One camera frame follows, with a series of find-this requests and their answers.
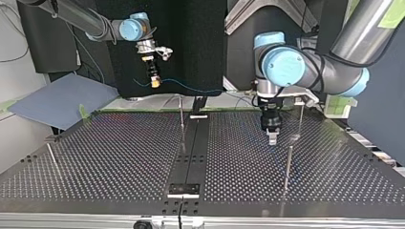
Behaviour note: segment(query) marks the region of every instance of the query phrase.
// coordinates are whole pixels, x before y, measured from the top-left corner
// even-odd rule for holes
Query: robot end effector
[[[158,56],[161,56],[164,61],[168,61],[173,51],[166,47],[157,47],[157,43],[153,39],[156,28],[151,28],[149,17],[145,12],[132,14],[129,19],[119,21],[118,24],[119,38],[137,42],[138,53],[141,54],[141,59],[146,64],[147,74],[151,78],[151,86],[158,88],[161,83]]]
[[[258,105],[263,112],[262,129],[270,139],[277,136],[282,125],[277,121],[280,120],[277,102],[287,96],[280,94],[284,88],[298,86],[296,88],[346,97],[357,96],[366,89],[370,79],[367,67],[379,59],[374,58],[375,54],[393,39],[396,31],[379,26],[393,1],[360,1],[329,55],[287,46],[282,32],[255,37],[258,101],[265,103]]]

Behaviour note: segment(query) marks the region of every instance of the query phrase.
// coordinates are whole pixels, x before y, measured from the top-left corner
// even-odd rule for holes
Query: metal rod
[[[179,96],[179,107],[180,107],[181,128],[184,130],[184,116],[182,115],[182,99],[181,99],[181,95]]]
[[[33,0],[18,0],[24,4],[33,4],[37,1]],[[91,10],[82,7],[75,0],[57,0],[58,14],[57,16],[67,21],[68,23],[78,27],[93,36],[103,34],[104,24],[97,14]],[[39,8],[53,14],[53,7],[50,1],[45,1]]]
[[[286,170],[286,180],[284,182],[284,190],[288,190],[288,181],[289,181],[289,170],[291,169],[291,161],[292,161],[292,150],[294,149],[293,146],[288,147],[288,157],[287,157],[287,170]]]
[[[304,106],[305,106],[305,105],[302,105],[302,106],[301,106],[300,124],[299,124],[299,126],[298,126],[298,135],[299,135],[299,136],[301,136],[301,126],[302,126],[302,124],[303,124]]]
[[[57,164],[56,158],[54,157],[54,154],[53,154],[53,150],[52,150],[51,144],[50,144],[50,143],[47,143],[47,147],[48,147],[48,151],[49,151],[50,154],[51,154],[51,158],[52,158],[53,163]]]

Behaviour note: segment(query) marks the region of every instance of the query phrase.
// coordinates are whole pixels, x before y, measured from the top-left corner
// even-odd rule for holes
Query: black backdrop
[[[136,12],[148,13],[152,27],[158,29],[154,38],[161,46],[174,53],[168,62],[159,61],[162,79],[175,79],[201,93],[188,90],[179,84],[165,82],[158,89],[139,86],[150,82],[145,64],[137,54],[136,42],[90,41],[83,31],[75,34],[96,60],[105,74],[105,82],[117,87],[122,97],[146,96],[149,94],[177,93],[185,95],[219,95],[223,88],[225,63],[224,19],[226,0],[80,0],[83,7],[97,10],[109,19],[127,19]],[[34,52],[38,71],[49,73],[54,81],[66,73],[78,74],[100,80],[95,64],[78,45],[82,66],[75,65],[75,42],[65,23],[39,8],[19,4],[29,43]]]
[[[201,91],[221,90],[225,69],[224,18],[226,0],[114,0],[96,1],[97,10],[108,18],[125,19],[134,12],[145,11],[154,38],[174,52],[168,62],[159,61],[162,79],[176,79]],[[145,64],[137,54],[136,43],[108,43],[119,93],[123,97],[148,94],[180,93],[203,95],[173,83],[158,89],[141,87],[134,78],[146,84]],[[221,92],[205,95],[217,95]]]

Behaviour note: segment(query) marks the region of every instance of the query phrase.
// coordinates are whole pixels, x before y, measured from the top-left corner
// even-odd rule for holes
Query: black cable
[[[180,210],[179,210],[179,214],[178,214],[178,220],[179,220],[179,229],[182,229],[182,222],[181,222],[182,201],[183,201],[183,199],[181,200],[181,204],[180,204]]]
[[[256,105],[256,104],[254,104],[254,99],[257,97],[257,95],[254,95],[253,98],[252,98],[252,100],[251,100],[251,105],[252,105],[252,107],[262,108],[262,107],[267,106],[269,103],[272,103],[272,102],[283,92],[283,90],[284,90],[284,87],[280,88],[280,89],[278,90],[278,92],[276,93],[276,95],[274,95],[274,97],[272,97],[272,98],[268,101],[267,104],[263,104],[263,105],[259,105],[259,104]]]
[[[344,65],[347,66],[351,66],[354,68],[367,68],[370,67],[371,65],[376,64],[378,61],[381,60],[381,58],[385,55],[385,53],[387,52],[387,50],[390,48],[390,46],[392,45],[393,41],[394,41],[394,37],[396,36],[396,34],[398,33],[399,28],[401,27],[402,23],[404,22],[404,18],[402,18],[401,22],[398,24],[398,26],[394,29],[393,34],[390,36],[390,39],[387,42],[387,45],[384,47],[384,49],[382,50],[381,54],[372,62],[370,63],[366,63],[366,64],[358,64],[358,63],[354,63],[351,62],[349,60],[343,59],[340,56],[337,56],[336,54],[334,54],[333,52],[330,51],[330,53],[328,55],[326,55],[327,57],[329,57],[332,60],[335,60],[339,63],[342,63]]]
[[[304,21],[305,15],[307,14],[307,7],[308,7],[307,4],[305,4],[303,19],[301,20],[300,48],[303,47]]]
[[[84,61],[81,61],[81,63],[82,63],[82,66],[83,66],[84,68],[86,68],[87,72],[88,72],[89,74],[91,74],[91,75],[94,77],[95,80],[97,80],[97,81],[99,81],[99,82],[102,82],[102,76],[101,76],[101,74],[100,74],[93,66],[89,65],[88,63],[86,63],[86,62],[84,62]],[[92,74],[92,73],[90,73],[89,70],[93,71],[93,73],[96,73],[97,76],[98,76],[98,78],[95,78],[95,75]]]

